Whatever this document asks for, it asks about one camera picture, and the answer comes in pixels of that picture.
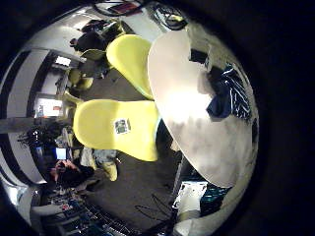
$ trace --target person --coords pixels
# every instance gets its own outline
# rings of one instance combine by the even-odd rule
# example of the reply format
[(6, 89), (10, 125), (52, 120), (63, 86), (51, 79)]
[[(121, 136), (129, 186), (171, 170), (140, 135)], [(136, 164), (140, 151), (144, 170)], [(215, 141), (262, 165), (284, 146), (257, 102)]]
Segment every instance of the person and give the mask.
[(85, 26), (81, 28), (81, 31), (90, 32), (94, 30), (102, 30), (105, 24), (105, 20), (90, 20)]
[(92, 167), (81, 165), (79, 159), (74, 160), (74, 163), (70, 160), (59, 160), (54, 168), (50, 169), (50, 176), (63, 189), (78, 187), (94, 173)]
[(84, 33), (81, 37), (72, 38), (70, 40), (70, 46), (76, 51), (84, 52), (88, 49), (105, 50), (106, 40), (101, 38), (95, 31), (89, 31)]

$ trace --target desk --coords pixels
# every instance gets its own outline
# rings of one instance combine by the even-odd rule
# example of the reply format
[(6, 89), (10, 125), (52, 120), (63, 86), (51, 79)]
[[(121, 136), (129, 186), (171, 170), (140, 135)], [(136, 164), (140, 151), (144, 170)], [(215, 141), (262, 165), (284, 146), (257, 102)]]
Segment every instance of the desk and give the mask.
[(253, 163), (251, 123), (232, 115), (210, 118), (206, 108), (215, 93), (205, 67), (188, 60), (189, 51), (186, 31), (159, 37), (148, 57), (151, 89), (170, 135), (192, 166), (209, 182), (231, 187)]

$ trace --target man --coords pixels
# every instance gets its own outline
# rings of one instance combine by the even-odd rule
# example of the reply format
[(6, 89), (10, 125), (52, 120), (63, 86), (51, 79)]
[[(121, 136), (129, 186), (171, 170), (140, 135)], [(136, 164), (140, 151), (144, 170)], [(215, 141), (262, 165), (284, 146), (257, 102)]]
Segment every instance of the man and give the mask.
[(92, 167), (81, 165), (79, 159), (74, 162), (59, 160), (55, 167), (50, 170), (53, 180), (64, 189), (78, 187), (95, 173)]
[(81, 37), (72, 38), (70, 40), (70, 46), (76, 51), (84, 52), (88, 49), (105, 50), (106, 41), (101, 38), (95, 31), (89, 31), (84, 33)]
[(77, 188), (90, 190), (99, 179), (92, 179), (95, 170), (102, 168), (105, 176), (110, 181), (117, 179), (115, 163), (116, 150), (95, 150), (84, 147), (81, 160), (59, 160), (55, 167), (50, 169), (50, 176), (62, 188)]
[(90, 32), (94, 30), (102, 30), (107, 21), (105, 20), (90, 20), (85, 26), (81, 28), (82, 32)]

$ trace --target white tabletop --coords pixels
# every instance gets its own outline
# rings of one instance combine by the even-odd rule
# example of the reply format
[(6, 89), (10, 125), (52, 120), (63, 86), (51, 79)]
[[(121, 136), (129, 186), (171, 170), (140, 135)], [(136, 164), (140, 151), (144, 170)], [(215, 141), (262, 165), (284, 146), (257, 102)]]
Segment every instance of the white tabletop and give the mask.
[(148, 74), (158, 111), (180, 149), (209, 182), (231, 187), (252, 156), (251, 125), (206, 111), (214, 91), (202, 64), (188, 60), (186, 31), (170, 31), (152, 45)]

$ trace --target sticker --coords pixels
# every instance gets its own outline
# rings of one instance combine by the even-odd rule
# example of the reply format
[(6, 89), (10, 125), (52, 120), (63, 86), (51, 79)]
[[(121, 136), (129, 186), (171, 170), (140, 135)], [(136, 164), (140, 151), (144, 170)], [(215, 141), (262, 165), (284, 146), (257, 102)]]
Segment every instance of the sticker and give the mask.
[(117, 135), (127, 134), (130, 132), (130, 126), (127, 119), (120, 118), (114, 122), (114, 130)]

